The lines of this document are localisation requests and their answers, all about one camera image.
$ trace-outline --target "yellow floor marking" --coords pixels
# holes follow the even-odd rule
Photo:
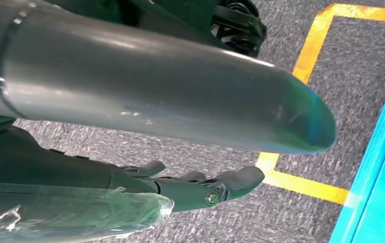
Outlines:
[[[334,16],[385,21],[385,8],[331,4],[317,14],[292,72],[305,84],[313,72]],[[265,173],[263,183],[337,204],[345,203],[348,190],[276,171],[278,158],[275,153],[260,153],[256,166]]]

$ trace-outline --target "plastic cover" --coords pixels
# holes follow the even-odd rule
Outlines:
[[[126,238],[172,212],[174,203],[166,197],[124,190],[0,184],[0,241]]]

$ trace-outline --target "gray metal tube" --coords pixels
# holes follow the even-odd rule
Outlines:
[[[280,153],[334,141],[324,102],[270,64],[48,6],[23,15],[3,23],[0,115]]]

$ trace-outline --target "screw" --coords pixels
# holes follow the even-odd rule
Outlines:
[[[214,191],[209,192],[209,194],[207,194],[205,199],[206,199],[206,204],[209,206],[215,206],[219,201],[218,194],[216,194],[216,192]]]

